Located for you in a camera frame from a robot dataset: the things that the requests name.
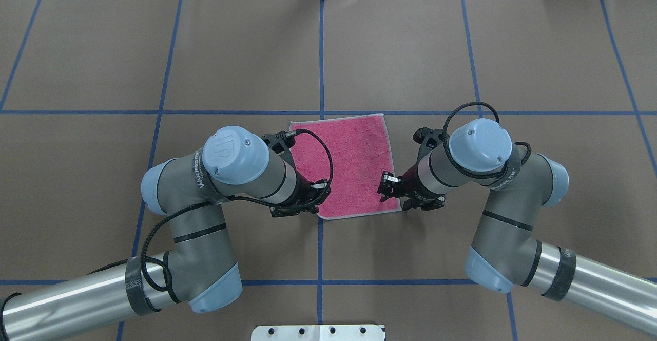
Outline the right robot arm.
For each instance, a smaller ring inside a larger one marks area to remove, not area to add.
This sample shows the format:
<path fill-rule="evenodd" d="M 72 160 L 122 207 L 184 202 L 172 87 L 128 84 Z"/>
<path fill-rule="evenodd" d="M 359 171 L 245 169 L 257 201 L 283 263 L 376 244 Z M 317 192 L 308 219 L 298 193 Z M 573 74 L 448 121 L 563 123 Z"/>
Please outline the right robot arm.
<path fill-rule="evenodd" d="M 566 195 L 560 164 L 512 142 L 498 121 L 479 118 L 456 129 L 418 129 L 417 163 L 403 175 L 382 173 L 381 200 L 405 198 L 403 210 L 443 207 L 446 194 L 476 183 L 490 192 L 464 265 L 468 278 L 507 294 L 531 287 L 655 336 L 654 282 L 533 237 L 539 211 Z"/>

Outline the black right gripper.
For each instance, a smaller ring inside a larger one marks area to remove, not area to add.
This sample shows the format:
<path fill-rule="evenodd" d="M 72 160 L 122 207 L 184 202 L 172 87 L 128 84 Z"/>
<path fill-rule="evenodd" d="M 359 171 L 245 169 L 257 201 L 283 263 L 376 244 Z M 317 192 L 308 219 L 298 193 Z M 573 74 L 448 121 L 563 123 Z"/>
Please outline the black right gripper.
<path fill-rule="evenodd" d="M 406 198 L 402 210 L 421 209 L 423 212 L 440 209 L 445 205 L 445 196 L 429 191 L 422 184 L 418 174 L 418 167 L 409 168 L 403 175 L 394 176 L 388 171 L 382 173 L 378 193 L 380 201 L 390 198 Z"/>

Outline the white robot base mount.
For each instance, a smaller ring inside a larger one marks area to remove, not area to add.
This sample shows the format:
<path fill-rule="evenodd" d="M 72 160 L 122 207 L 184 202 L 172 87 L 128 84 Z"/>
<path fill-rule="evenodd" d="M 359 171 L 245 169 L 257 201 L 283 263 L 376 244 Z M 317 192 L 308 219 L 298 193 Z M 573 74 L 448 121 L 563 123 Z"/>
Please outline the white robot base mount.
<path fill-rule="evenodd" d="M 386 340 L 384 325 L 261 325 L 251 340 Z"/>

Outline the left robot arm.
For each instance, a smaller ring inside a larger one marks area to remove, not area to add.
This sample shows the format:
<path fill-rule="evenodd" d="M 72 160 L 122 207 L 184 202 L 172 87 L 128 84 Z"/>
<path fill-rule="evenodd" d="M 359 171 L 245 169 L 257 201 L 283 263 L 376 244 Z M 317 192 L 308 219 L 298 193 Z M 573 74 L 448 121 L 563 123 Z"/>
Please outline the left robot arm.
<path fill-rule="evenodd" d="M 225 126 L 203 147 L 148 170 L 146 206 L 161 215 L 128 259 L 37 292 L 2 300 L 2 340 L 62 340 L 188 303 L 195 313 L 227 306 L 242 292 L 222 205 L 248 201 L 273 217 L 317 214 L 330 178 L 310 182 L 289 149 L 307 129 L 259 137 Z"/>

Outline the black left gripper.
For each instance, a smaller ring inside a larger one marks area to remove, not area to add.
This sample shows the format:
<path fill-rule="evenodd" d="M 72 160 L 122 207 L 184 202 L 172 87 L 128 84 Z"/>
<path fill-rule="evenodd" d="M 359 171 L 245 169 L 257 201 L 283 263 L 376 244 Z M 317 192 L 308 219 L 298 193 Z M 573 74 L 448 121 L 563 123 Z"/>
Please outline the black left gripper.
<path fill-rule="evenodd" d="M 273 218 L 300 215 L 302 212 L 319 213 L 319 206 L 331 193 L 331 179 L 309 182 L 298 171 L 294 173 L 294 188 L 286 200 L 270 208 Z"/>

